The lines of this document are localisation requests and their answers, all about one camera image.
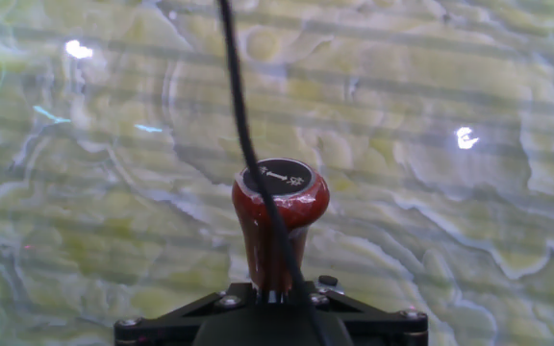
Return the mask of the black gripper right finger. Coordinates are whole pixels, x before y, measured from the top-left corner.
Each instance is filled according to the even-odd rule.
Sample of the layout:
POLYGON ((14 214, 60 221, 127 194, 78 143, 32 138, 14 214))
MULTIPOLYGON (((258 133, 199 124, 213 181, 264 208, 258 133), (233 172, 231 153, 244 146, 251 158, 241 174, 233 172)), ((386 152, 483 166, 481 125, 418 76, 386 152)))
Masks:
POLYGON ((386 312, 346 296, 338 281, 279 288, 281 345, 428 344, 428 315, 418 309, 386 312))

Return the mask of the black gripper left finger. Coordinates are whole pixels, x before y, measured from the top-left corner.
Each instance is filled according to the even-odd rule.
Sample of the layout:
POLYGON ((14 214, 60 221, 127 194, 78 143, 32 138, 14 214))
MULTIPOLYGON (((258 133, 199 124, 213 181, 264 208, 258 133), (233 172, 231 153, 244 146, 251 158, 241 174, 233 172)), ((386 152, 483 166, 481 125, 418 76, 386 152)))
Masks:
POLYGON ((204 322, 220 313, 251 307, 256 298, 252 284, 235 283, 153 319, 120 319, 113 324, 113 345, 191 345, 204 322))

